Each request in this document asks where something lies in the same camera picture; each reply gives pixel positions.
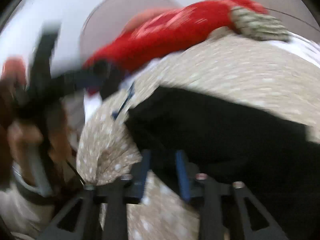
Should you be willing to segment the left hand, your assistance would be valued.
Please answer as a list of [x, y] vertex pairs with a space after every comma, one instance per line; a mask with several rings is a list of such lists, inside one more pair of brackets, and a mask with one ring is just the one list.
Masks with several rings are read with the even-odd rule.
[[[23, 180], [30, 186], [35, 185], [27, 150], [29, 145], [39, 145], [43, 141], [43, 135], [37, 126], [13, 118], [11, 102], [17, 84], [27, 84], [25, 63], [20, 57], [9, 57], [3, 64], [1, 75], [1, 191], [9, 188], [10, 170], [14, 161], [21, 168]], [[48, 155], [54, 163], [50, 176], [55, 187], [65, 187], [72, 178], [64, 170], [66, 160], [72, 156], [72, 149], [68, 141], [67, 115], [62, 104], [55, 103], [46, 118], [50, 125]]]

